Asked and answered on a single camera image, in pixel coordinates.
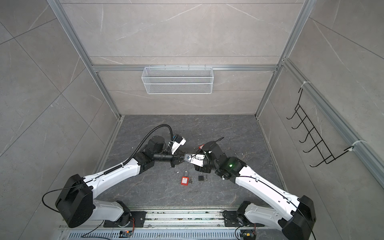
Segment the red long-shackle padlock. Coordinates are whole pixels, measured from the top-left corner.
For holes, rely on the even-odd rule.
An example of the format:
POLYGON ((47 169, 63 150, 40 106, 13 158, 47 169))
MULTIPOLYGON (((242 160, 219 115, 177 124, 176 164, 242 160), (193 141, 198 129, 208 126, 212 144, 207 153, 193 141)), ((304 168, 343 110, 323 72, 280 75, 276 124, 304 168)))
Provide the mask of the red long-shackle padlock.
POLYGON ((188 172, 188 171, 185 171, 185 172, 184 172, 184 175, 183 175, 182 178, 181 178, 181 185, 182 185, 182 186, 188 186, 188 185, 189 185, 189 182, 190 182, 189 172, 188 172))

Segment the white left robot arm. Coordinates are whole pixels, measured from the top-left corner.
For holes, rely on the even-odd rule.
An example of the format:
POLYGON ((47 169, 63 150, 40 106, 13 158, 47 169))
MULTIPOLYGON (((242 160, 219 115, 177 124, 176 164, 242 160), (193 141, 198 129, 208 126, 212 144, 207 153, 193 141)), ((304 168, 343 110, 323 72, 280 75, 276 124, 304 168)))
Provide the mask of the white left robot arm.
POLYGON ((156 161, 180 164, 183 153, 179 147, 186 143, 174 135, 171 126, 161 124, 152 129, 123 162, 101 172, 81 177, 71 176, 60 192, 52 211, 59 213, 69 228, 76 228, 86 221, 104 221, 119 227, 133 223, 131 210, 122 202, 98 201, 97 197, 118 183, 142 174, 156 161))

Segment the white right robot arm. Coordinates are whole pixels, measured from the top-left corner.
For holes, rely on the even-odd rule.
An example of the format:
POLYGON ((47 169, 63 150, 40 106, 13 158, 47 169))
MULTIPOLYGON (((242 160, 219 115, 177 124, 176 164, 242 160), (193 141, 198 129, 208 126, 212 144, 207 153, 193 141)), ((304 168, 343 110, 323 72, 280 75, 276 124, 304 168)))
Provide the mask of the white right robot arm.
POLYGON ((247 189, 269 205, 265 208, 244 201, 235 217, 242 227, 264 225, 280 230, 289 240, 308 240, 314 236, 317 218, 311 198, 306 195, 298 197, 280 189, 242 160, 228 157, 216 141, 199 146, 197 154, 198 166, 203 171, 214 171, 221 179, 247 189))

